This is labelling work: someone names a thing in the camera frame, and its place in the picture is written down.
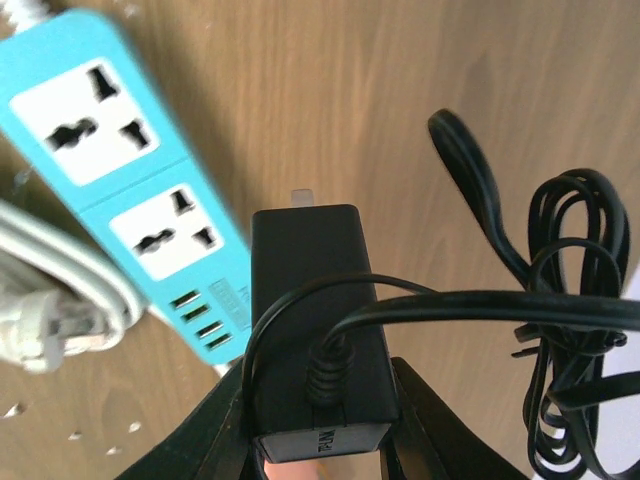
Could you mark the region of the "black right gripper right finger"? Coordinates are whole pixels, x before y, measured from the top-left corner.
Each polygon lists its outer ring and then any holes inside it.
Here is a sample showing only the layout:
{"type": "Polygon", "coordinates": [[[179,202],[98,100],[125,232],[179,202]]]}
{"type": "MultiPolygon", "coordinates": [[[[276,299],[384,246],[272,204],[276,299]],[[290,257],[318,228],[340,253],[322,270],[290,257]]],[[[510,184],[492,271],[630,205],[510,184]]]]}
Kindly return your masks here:
{"type": "Polygon", "coordinates": [[[528,479],[475,435],[409,363],[400,357],[391,362],[401,419],[380,449],[382,478],[528,479]]]}

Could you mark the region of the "teal power strip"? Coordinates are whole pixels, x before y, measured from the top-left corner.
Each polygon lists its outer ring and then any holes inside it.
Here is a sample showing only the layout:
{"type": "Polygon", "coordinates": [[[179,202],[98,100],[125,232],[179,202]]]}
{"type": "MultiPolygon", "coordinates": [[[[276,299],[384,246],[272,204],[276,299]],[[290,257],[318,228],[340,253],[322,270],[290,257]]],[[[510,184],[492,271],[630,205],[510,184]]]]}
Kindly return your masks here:
{"type": "Polygon", "coordinates": [[[240,357],[248,246],[125,34],[90,10],[2,9],[2,132],[205,363],[240,357]]]}

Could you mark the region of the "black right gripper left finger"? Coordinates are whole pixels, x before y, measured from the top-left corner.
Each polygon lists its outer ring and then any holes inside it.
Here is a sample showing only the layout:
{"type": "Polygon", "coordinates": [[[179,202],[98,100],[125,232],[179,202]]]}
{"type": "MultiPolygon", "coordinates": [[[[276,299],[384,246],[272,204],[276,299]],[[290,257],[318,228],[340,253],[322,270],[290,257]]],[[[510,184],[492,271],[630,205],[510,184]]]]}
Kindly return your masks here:
{"type": "Polygon", "coordinates": [[[243,419],[241,366],[234,365],[162,442],[120,479],[258,479],[243,419]]]}

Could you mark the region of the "black power adapter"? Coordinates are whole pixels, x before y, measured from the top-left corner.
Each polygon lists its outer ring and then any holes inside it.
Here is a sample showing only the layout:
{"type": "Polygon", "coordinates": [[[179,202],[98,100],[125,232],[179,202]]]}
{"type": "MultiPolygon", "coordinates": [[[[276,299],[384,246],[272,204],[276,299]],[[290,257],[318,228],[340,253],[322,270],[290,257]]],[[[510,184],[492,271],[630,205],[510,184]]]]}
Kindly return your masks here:
{"type": "Polygon", "coordinates": [[[452,111],[427,129],[444,166],[506,268],[513,291],[435,292],[411,286],[334,323],[311,357],[311,394],[335,400],[351,348],[349,332],[370,326],[446,320],[517,323],[523,354],[536,359],[523,401],[527,455],[545,479],[609,477],[597,452],[600,406],[634,396],[635,372],[605,376],[605,355],[639,327],[639,305],[621,296],[630,248],[627,211],[611,182],[592,169],[543,183],[529,207],[529,254],[508,239],[493,173],[475,138],[452,111]]]}

